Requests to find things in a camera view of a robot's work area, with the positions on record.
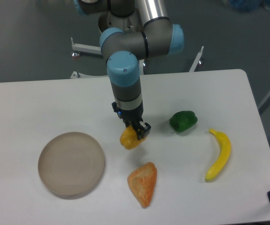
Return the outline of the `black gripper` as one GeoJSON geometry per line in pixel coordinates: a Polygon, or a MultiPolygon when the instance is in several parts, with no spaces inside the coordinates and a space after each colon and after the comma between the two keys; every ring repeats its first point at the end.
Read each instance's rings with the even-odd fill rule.
{"type": "Polygon", "coordinates": [[[151,130],[151,126],[147,122],[143,122],[142,114],[144,111],[143,103],[141,103],[137,108],[132,110],[124,110],[117,106],[116,102],[112,103],[113,111],[117,116],[123,120],[126,127],[129,125],[134,129],[137,139],[142,140],[148,136],[151,130]]]}

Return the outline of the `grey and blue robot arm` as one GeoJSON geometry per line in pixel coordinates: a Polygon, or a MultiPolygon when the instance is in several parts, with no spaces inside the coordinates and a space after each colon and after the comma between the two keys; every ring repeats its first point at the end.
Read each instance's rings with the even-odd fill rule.
{"type": "Polygon", "coordinates": [[[170,21],[163,0],[76,0],[74,4],[85,15],[111,15],[99,44],[115,98],[112,107],[137,139],[144,139],[151,126],[142,119],[139,62],[182,51],[181,26],[170,21]]]}

